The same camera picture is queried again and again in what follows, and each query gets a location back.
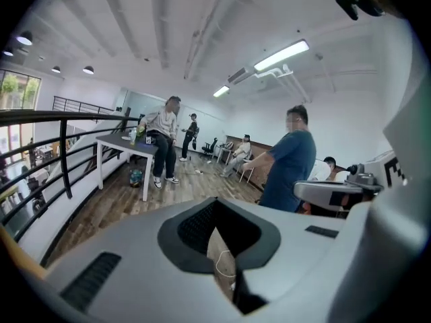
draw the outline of sneaker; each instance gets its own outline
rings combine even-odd
[[[162,182],[160,181],[160,177],[154,177],[154,185],[157,189],[162,189]]]
[[[172,183],[174,183],[174,184],[178,184],[180,181],[178,180],[178,178],[175,178],[175,176],[174,177],[171,177],[171,178],[166,178],[165,177],[165,180],[167,180],[167,181],[169,181],[169,182],[172,182]]]

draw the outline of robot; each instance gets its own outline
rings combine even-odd
[[[295,185],[294,194],[312,205],[349,210],[346,219],[239,200],[191,201],[119,221],[56,261],[44,281],[26,277],[71,322],[372,318],[430,237],[431,146],[421,143],[430,125],[411,123],[420,106],[430,106],[429,84],[385,129],[395,152],[352,166],[345,183]],[[215,227],[235,257],[232,301],[206,257]]]

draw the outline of man in gray sweatshirt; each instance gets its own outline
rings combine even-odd
[[[181,99],[172,96],[164,106],[154,112],[145,115],[140,126],[147,128],[147,136],[155,139],[155,145],[159,147],[154,156],[154,185],[157,189],[162,188],[160,177],[162,176],[163,167],[166,163],[165,180],[178,184],[179,181],[174,176],[175,169],[175,143],[176,143],[176,116],[175,113],[180,107]]]

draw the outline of gray tabletop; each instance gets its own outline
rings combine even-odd
[[[100,137],[96,137],[96,140],[100,140],[105,143],[112,143],[113,145],[130,149],[131,153],[142,152],[150,155],[156,154],[158,150],[157,146],[148,145],[144,142],[138,142],[138,141],[136,141],[134,145],[131,145],[130,141],[123,140],[121,138],[121,137],[127,137],[127,136],[129,136],[128,133],[107,134],[107,135],[102,135]]]

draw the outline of bottle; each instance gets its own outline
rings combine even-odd
[[[133,128],[130,132],[130,144],[134,145],[136,140],[136,128]]]

